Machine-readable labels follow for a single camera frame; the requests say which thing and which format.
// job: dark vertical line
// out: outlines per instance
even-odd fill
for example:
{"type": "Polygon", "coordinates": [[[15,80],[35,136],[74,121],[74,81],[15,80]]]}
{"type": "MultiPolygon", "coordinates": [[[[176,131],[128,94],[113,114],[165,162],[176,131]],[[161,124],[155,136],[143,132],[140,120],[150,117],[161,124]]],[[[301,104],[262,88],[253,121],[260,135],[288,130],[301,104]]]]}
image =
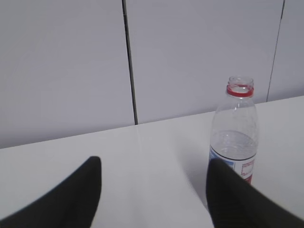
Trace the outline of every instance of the dark vertical line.
{"type": "Polygon", "coordinates": [[[132,57],[131,57],[131,48],[130,48],[130,39],[129,39],[127,7],[126,7],[125,0],[122,0],[122,4],[123,4],[123,21],[124,21],[124,31],[125,31],[125,42],[126,42],[126,45],[127,45],[128,62],[129,62],[129,73],[130,73],[130,84],[131,84],[131,93],[132,93],[134,122],[135,122],[135,125],[137,125],[138,124],[138,118],[137,118],[137,109],[136,109],[136,100],[135,100],[135,87],[134,87],[132,57]]]}
{"type": "Polygon", "coordinates": [[[280,18],[280,24],[279,24],[279,30],[277,32],[277,37],[276,37],[274,61],[272,62],[272,68],[271,68],[271,74],[270,74],[270,80],[269,80],[269,85],[268,85],[268,92],[267,92],[266,102],[268,101],[269,91],[270,91],[270,84],[271,84],[271,79],[272,79],[272,73],[274,71],[274,65],[275,65],[275,60],[276,60],[276,49],[277,49],[277,43],[278,43],[278,40],[279,40],[279,35],[280,35],[280,30],[281,30],[281,22],[282,22],[282,18],[283,18],[284,7],[285,7],[285,0],[283,0],[282,12],[281,12],[281,18],[280,18]]]}

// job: red bottle ring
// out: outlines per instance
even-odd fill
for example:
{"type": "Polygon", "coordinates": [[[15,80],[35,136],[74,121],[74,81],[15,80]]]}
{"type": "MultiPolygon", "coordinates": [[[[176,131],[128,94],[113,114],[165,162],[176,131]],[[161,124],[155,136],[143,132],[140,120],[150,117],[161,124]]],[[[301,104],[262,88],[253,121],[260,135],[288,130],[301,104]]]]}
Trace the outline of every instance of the red bottle ring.
{"type": "Polygon", "coordinates": [[[227,94],[229,94],[231,96],[236,96],[236,97],[251,97],[251,96],[253,96],[253,88],[251,88],[246,93],[239,93],[239,92],[232,91],[230,86],[227,86],[227,94]]]}

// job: plastic water bottle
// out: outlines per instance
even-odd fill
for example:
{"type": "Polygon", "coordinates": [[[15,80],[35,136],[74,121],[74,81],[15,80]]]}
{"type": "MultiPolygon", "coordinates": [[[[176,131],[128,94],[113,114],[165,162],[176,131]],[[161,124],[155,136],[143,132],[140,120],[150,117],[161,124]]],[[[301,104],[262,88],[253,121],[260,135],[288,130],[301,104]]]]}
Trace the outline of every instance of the plastic water bottle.
{"type": "Polygon", "coordinates": [[[221,158],[251,183],[258,146],[258,118],[252,101],[253,79],[231,77],[226,98],[215,112],[209,160],[221,158]]]}

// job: white wall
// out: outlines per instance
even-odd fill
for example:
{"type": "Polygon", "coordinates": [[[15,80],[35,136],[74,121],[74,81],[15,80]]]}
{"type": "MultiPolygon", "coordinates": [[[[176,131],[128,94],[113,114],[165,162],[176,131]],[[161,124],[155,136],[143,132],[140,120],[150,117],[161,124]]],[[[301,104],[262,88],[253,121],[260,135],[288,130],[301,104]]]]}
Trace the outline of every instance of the white wall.
{"type": "Polygon", "coordinates": [[[120,0],[0,1],[0,147],[134,124],[120,0]]]}
{"type": "Polygon", "coordinates": [[[286,0],[269,101],[304,95],[304,1],[286,0]]]}
{"type": "Polygon", "coordinates": [[[283,0],[126,0],[139,123],[214,110],[229,76],[265,102],[283,0]]]}

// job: white tabletop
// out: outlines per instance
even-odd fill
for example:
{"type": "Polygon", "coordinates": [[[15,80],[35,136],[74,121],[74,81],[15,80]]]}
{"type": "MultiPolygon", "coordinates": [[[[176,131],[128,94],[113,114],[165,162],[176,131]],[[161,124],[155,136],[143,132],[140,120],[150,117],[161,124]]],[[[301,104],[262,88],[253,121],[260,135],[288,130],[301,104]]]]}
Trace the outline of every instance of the white tabletop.
{"type": "MultiPolygon", "coordinates": [[[[253,185],[304,218],[304,97],[257,105],[253,185]]],[[[26,206],[89,156],[102,159],[93,228],[211,228],[202,204],[214,113],[0,150],[0,218],[26,206]]]]}

